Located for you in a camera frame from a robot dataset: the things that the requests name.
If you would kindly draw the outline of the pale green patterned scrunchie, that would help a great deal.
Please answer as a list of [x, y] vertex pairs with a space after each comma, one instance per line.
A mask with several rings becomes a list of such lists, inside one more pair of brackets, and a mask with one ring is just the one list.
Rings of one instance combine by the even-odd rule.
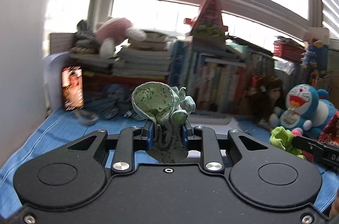
[[132, 93], [132, 107], [143, 119], [153, 122], [148, 154], [161, 163], [178, 163], [189, 152], [184, 147], [181, 127], [195, 111], [196, 105], [186, 89], [162, 82], [146, 82]]

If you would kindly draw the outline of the pink scrunchie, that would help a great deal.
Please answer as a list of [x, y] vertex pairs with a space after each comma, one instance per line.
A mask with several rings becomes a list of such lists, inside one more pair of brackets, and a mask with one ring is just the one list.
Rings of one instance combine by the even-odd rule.
[[299, 128], [295, 128], [291, 131], [291, 133], [295, 136], [295, 137], [302, 137], [303, 136], [303, 131]]

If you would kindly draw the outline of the lime green scrunchie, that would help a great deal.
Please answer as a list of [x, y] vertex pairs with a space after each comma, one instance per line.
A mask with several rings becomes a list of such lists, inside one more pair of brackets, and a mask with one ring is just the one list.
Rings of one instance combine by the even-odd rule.
[[284, 127], [276, 127], [271, 131], [270, 145], [305, 160], [306, 158], [303, 155], [302, 151], [292, 145], [292, 141], [294, 138], [295, 136], [291, 133], [290, 130], [285, 129]]

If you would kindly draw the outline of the red patterned cloth bag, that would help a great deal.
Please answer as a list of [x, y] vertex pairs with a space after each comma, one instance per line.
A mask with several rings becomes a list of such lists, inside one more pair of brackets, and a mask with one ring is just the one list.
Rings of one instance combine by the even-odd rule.
[[336, 111], [327, 125], [322, 129], [318, 141], [339, 146], [339, 111]]

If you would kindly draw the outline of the white shallow cardboard tray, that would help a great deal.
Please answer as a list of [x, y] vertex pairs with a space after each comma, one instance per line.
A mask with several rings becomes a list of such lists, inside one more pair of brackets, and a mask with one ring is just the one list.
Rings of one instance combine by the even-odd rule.
[[216, 134], [228, 134], [229, 130], [235, 129], [243, 131], [239, 122], [230, 115], [208, 116], [208, 115], [190, 115], [189, 123], [192, 127], [203, 126], [215, 130]]

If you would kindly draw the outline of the blue Doraemon plush toy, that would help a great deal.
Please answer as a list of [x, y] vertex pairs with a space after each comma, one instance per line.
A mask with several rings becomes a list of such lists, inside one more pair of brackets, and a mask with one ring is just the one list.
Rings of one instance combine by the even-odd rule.
[[337, 108], [329, 101], [329, 93], [316, 90], [308, 84], [294, 86], [286, 95], [286, 109], [274, 108], [270, 115], [271, 127], [284, 127], [292, 131], [318, 139], [322, 129], [337, 113]]

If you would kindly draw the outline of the row of upright books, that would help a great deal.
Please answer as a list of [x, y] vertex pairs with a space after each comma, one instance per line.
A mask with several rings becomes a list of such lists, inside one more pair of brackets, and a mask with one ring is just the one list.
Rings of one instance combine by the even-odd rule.
[[275, 75], [275, 60], [259, 47], [197, 46], [186, 40], [171, 46], [168, 84], [185, 87], [199, 111], [236, 112], [250, 77], [263, 74]]

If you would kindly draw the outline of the brown haired doll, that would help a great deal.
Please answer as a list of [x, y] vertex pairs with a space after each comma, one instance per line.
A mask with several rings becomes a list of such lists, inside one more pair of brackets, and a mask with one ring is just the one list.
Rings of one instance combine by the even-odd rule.
[[274, 109], [285, 109], [283, 81], [278, 77], [261, 77], [256, 84], [256, 92], [249, 97], [250, 113], [258, 126], [271, 131], [270, 116]]

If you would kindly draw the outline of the stack of flat books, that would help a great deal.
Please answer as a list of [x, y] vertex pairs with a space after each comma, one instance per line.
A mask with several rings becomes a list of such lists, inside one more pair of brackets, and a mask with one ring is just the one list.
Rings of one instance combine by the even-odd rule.
[[166, 77], [170, 73], [173, 45], [177, 38], [161, 31], [146, 32], [146, 40], [128, 39], [105, 59], [92, 51], [73, 47], [71, 58], [87, 70], [121, 77]]

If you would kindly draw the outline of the blue checked cloth mat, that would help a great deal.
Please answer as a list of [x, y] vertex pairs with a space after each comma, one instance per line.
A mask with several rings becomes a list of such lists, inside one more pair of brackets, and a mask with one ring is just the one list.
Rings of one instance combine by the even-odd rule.
[[[263, 142], [269, 142], [270, 134], [266, 130], [248, 120], [237, 121], [243, 132]], [[106, 130], [108, 134], [117, 134], [126, 127], [142, 127], [144, 124], [145, 121], [117, 116], [111, 120], [99, 120], [96, 124], [87, 127], [79, 124], [72, 113], [58, 109], [29, 136], [1, 168], [1, 216], [7, 218], [21, 207], [13, 187], [14, 173], [21, 164], [97, 129]]]

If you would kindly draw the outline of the smartphone with lit screen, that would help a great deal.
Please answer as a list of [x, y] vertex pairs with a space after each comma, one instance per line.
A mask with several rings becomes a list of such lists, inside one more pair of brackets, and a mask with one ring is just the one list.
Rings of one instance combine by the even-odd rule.
[[70, 66], [62, 70], [61, 86], [65, 110], [72, 111], [82, 108], [84, 99], [80, 66]]

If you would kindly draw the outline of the red triangular house tin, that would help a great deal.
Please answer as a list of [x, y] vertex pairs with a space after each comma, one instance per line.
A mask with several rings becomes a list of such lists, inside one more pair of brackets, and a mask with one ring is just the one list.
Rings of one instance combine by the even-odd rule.
[[184, 24], [191, 27], [190, 35], [204, 40], [225, 41], [228, 26], [224, 25], [221, 0], [203, 0], [195, 18], [185, 18]]

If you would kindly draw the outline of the small red basket on books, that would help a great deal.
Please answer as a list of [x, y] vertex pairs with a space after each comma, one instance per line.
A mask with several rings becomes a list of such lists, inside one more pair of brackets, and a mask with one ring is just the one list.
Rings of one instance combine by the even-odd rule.
[[301, 64], [304, 56], [304, 47], [293, 44], [291, 41], [277, 40], [274, 41], [273, 55], [284, 60]]

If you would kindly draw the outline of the pink mushroom plush toy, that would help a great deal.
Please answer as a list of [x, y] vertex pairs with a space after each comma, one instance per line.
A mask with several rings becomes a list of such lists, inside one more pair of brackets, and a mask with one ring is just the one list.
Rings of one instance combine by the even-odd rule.
[[98, 23], [94, 36], [100, 46], [99, 56], [103, 59], [111, 58], [116, 46], [126, 39], [142, 42], [147, 38], [146, 33], [135, 28], [127, 18], [109, 18], [106, 22]]

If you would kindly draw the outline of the grey elephant plush toy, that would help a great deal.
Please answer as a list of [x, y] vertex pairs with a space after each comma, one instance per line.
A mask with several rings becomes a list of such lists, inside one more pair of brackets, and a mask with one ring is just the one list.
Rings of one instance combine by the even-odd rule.
[[98, 54], [100, 45], [95, 40], [94, 33], [87, 21], [82, 19], [76, 27], [77, 32], [71, 51], [81, 54]]

